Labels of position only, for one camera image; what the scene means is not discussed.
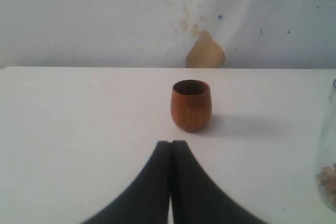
white table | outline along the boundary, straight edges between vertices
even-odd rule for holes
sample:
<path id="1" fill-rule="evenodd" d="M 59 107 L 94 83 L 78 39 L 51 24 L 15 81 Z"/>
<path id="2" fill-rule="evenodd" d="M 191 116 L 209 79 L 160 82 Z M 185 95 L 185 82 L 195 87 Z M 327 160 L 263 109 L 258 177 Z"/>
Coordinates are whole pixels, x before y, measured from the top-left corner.
<path id="1" fill-rule="evenodd" d="M 272 224 L 335 223 L 313 182 L 336 70 L 0 70 L 0 223 L 79 223 L 116 198 L 160 140 L 186 140 L 218 186 Z M 186 133 L 173 83 L 209 83 L 213 119 Z"/>

white wall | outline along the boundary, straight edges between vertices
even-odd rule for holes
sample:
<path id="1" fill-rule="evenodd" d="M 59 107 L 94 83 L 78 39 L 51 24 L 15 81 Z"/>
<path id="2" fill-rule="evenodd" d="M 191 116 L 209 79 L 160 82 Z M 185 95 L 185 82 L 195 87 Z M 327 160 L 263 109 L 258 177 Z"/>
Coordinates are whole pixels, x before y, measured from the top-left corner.
<path id="1" fill-rule="evenodd" d="M 223 47 L 224 67 L 336 68 L 336 0 L 0 0 L 0 7 L 0 66 L 183 67 L 197 23 Z"/>

jar contents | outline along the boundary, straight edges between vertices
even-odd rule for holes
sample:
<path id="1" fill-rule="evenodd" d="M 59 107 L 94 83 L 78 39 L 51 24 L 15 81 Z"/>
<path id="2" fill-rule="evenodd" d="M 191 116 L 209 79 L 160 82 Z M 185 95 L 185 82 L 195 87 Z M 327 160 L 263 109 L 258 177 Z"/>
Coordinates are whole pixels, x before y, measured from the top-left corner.
<path id="1" fill-rule="evenodd" d="M 333 168 L 325 166 L 317 174 L 322 201 L 331 209 L 336 210 L 336 164 Z"/>

glass jar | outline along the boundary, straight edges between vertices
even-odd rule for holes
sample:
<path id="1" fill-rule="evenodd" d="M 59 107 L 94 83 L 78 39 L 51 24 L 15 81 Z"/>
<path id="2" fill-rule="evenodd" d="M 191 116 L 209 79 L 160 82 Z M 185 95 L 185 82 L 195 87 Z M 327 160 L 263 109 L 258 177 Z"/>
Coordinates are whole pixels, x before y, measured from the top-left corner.
<path id="1" fill-rule="evenodd" d="M 322 202 L 336 211 L 336 80 L 321 131 L 316 179 Z"/>

wooden cup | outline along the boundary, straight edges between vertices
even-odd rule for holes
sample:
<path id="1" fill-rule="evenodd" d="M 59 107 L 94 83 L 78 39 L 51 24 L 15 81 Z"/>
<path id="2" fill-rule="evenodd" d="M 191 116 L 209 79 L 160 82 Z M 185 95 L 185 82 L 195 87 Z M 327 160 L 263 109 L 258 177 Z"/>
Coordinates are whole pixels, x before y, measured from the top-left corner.
<path id="1" fill-rule="evenodd" d="M 210 87 L 204 81 L 184 80 L 173 86 L 171 115 L 174 123 L 185 131 L 205 128 L 211 118 Z"/>

